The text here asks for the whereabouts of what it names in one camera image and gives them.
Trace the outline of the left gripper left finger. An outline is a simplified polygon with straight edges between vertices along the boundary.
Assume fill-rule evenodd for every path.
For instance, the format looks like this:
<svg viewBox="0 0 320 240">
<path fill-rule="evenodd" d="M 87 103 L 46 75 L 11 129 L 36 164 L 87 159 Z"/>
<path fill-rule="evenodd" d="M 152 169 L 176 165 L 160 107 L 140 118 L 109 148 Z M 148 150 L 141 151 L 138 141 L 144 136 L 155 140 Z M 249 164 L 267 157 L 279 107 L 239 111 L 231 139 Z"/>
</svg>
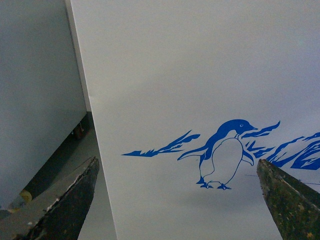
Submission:
<svg viewBox="0 0 320 240">
<path fill-rule="evenodd" d="M 0 221 L 2 240 L 76 240 L 94 198 L 100 170 L 90 157 L 23 208 Z"/>
</svg>

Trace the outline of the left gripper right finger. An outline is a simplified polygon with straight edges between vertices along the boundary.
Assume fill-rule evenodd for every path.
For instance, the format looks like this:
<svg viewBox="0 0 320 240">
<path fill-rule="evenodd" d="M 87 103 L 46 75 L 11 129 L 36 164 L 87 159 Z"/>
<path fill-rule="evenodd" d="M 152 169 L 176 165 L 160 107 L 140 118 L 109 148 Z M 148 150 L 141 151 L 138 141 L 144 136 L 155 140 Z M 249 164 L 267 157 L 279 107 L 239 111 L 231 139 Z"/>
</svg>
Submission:
<svg viewBox="0 0 320 240">
<path fill-rule="evenodd" d="M 266 159 L 256 169 L 262 195 L 284 240 L 320 238 L 320 193 Z"/>
</svg>

